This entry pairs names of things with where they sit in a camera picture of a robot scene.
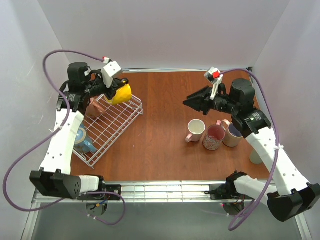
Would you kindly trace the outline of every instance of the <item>brown tabletop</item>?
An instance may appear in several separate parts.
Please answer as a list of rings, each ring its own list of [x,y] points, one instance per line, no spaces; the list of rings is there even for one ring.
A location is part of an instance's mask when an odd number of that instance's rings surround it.
[[[186,143],[188,123],[202,120],[206,127],[217,120],[231,120],[226,113],[211,110],[207,116],[182,102],[209,85],[203,72],[126,73],[132,93],[143,103],[140,115],[94,166],[87,166],[75,155],[72,175],[102,175],[106,181],[203,181],[224,180],[234,170],[252,178],[267,178],[263,164],[250,162],[252,147],[242,140],[237,147],[224,144],[216,150],[204,148],[202,141]],[[229,92],[231,82],[248,79],[244,72],[223,78]]]

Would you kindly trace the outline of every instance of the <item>white bracket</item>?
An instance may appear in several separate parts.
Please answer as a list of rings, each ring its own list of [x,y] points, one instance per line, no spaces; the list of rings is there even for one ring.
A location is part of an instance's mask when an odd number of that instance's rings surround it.
[[[204,76],[213,84],[212,86],[212,92],[210,99],[214,100],[217,93],[218,93],[218,87],[222,83],[223,75],[220,75],[220,70],[215,67],[211,67]]]
[[[101,69],[101,73],[105,86],[110,88],[114,78],[122,73],[122,69],[116,61],[110,61]]]
[[[234,186],[236,191],[239,194],[247,195],[250,198],[257,199],[265,187],[265,183],[258,181],[257,179],[253,179],[249,176],[241,176],[237,180],[234,181]],[[269,185],[266,190],[263,198],[261,199],[261,203],[268,206],[268,193],[275,193],[277,188],[275,186]]]
[[[87,192],[94,192],[99,187],[99,177],[97,176],[79,176],[81,179],[80,195]]]

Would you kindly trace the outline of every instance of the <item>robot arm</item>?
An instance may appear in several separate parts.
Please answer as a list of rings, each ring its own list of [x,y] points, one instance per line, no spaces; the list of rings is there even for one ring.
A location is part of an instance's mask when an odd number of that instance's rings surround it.
[[[127,79],[117,77],[122,72],[115,61],[104,58],[106,66],[100,70],[91,70],[85,62],[75,62],[67,70],[69,80],[62,85],[71,111],[64,127],[51,139],[48,151],[38,171],[31,171],[30,181],[44,196],[77,199],[86,192],[103,192],[105,185],[102,176],[72,176],[71,157],[76,135],[84,120],[90,98],[105,94],[111,100],[117,90],[129,83]],[[67,106],[59,96],[56,106],[54,130],[67,114]]]
[[[221,83],[223,77],[216,68],[204,75],[213,87],[205,87],[187,97],[184,105],[207,115],[210,109],[231,114],[232,123],[256,150],[271,171],[278,148],[278,161],[273,174],[275,186],[269,186],[261,202],[268,206],[273,216],[284,222],[312,208],[320,198],[320,185],[310,184],[297,170],[283,147],[276,146],[276,136],[266,115],[254,107],[255,89],[250,81],[236,79],[230,93]],[[239,194],[257,199],[265,184],[252,179],[244,172],[235,172],[226,178],[226,184],[211,192],[220,198]]]

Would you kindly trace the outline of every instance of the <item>white dish rack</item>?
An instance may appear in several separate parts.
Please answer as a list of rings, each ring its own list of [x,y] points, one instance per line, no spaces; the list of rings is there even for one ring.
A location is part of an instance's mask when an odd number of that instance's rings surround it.
[[[91,168],[94,168],[94,165],[129,125],[139,115],[144,114],[141,100],[134,95],[132,95],[130,101],[117,105],[108,104],[104,95],[99,96],[96,101],[105,110],[104,114],[96,118],[85,116],[83,123],[86,133],[92,138],[93,145],[97,151],[96,153],[81,154],[73,149],[74,154]]]

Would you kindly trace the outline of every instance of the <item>cup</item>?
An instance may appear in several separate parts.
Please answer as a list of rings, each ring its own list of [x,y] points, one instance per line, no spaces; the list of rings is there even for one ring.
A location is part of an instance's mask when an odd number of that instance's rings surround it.
[[[189,135],[186,136],[185,141],[198,142],[206,130],[206,125],[203,121],[199,119],[193,119],[188,124]]]
[[[223,143],[230,148],[236,147],[243,139],[241,132],[236,129],[233,123],[226,119],[222,121],[221,126],[225,130],[225,138]]]
[[[111,100],[109,100],[106,97],[106,95],[104,95],[104,99],[110,105],[117,105],[117,104],[128,102],[131,100],[131,97],[132,97],[132,90],[128,83],[123,87],[119,88],[116,91],[115,96]]]
[[[254,149],[252,150],[249,158],[253,164],[261,164],[263,162],[257,151]]]
[[[87,154],[89,152],[95,153],[97,151],[92,139],[87,135],[86,128],[83,123],[80,124],[78,132],[76,133],[74,148],[80,154]]]
[[[85,115],[90,118],[97,118],[105,112],[105,109],[92,97],[90,104],[86,108]]]
[[[206,149],[214,151],[220,147],[225,137],[226,131],[221,126],[221,121],[218,120],[215,125],[208,128],[202,143]]]

